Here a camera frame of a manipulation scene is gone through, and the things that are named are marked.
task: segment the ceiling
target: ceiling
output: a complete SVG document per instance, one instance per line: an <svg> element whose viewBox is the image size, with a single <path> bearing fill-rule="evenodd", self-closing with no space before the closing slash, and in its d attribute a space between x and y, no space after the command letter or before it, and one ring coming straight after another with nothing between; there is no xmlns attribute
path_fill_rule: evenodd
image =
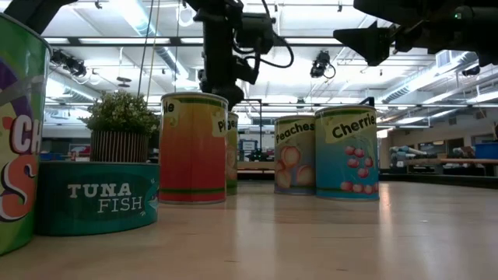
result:
<svg viewBox="0 0 498 280"><path fill-rule="evenodd" d="M0 11L9 2L0 0ZM94 2L94 0L79 0L75 4L62 8L42 36L48 39L54 37L138 37L140 34L133 27L133 22L140 20L137 18L139 12L134 8L134 5L137 5L134 2L138 2L144 8L143 16L148 16L149 12L152 12L151 24L157 30L158 35L202 37L201 23L190 23L192 11L181 8L178 1L155 0L152 11L150 10L151 0L100 0L102 9L97 9ZM245 4L245 12L265 11L259 0L243 0L242 2ZM341 12L338 10L339 2L342 3ZM334 30L368 27L377 20L355 10L352 7L352 0L267 0L267 3L272 17L276 18L274 30L282 37L332 38ZM389 26L390 23L380 19L378 25ZM347 47L323 47L320 46L319 39L316 39L316 44L313 40L310 39L310 44L307 46L293 47L295 61L290 68L279 69L263 64L255 85L239 83L244 88L246 98L263 99L263 102L267 103L295 103L297 98L305 98L308 103L358 103L372 96L379 103L383 97L392 93L397 87L410 83L409 93L403 94L391 103L423 103L441 93L472 84L480 78L496 73L496 69L490 66L484 68L480 76L472 77L464 77L453 70L445 73L438 72L437 77L431 74L430 79L419 77L418 86L415 88L412 82L414 76L420 75L433 67L431 65L436 64L436 56L427 54L426 50L412 49L408 53L397 54L393 54L391 50L392 55L388 60L376 68L371 68L367 67L361 56ZM52 65L51 73L51 79L65 87L74 87L76 93L84 93L80 94L82 96L95 97L98 91L115 91L119 88L120 82L116 80L118 76L131 79L130 87L126 90L132 93L139 91L148 94L150 103L158 103L165 93L198 90L196 81L182 80L175 83L170 67L154 53L152 47L145 47L145 53L144 47L123 47L122 54L121 48L116 46L66 46L56 47L56 49L61 49L66 54L85 62L89 74L82 78L71 77L67 71L55 65ZM202 47L168 47L168 49L181 66L192 70L203 68ZM310 77L311 64L317 54L323 50L329 52L336 75L330 80L312 79ZM289 61L289 53L285 47L273 47L270 53L263 57L277 64L286 64ZM468 91L466 99L475 96L475 87L466 90ZM461 97L459 94L461 93L455 93L451 96L452 98L448 97L435 103L462 103L465 98L456 98ZM57 96L57 94L48 90L47 96L47 102L53 103L55 99L51 96ZM391 121L406 118L407 114L411 117L412 109L401 109L387 107L379 112L380 116L385 119L389 118ZM80 113L83 115L86 113L83 105L76 107L75 110L81 110ZM243 112L247 109L236 107L235 110ZM290 107L283 110L295 112L296 108ZM272 112L277 109L266 107L264 111Z"/></svg>

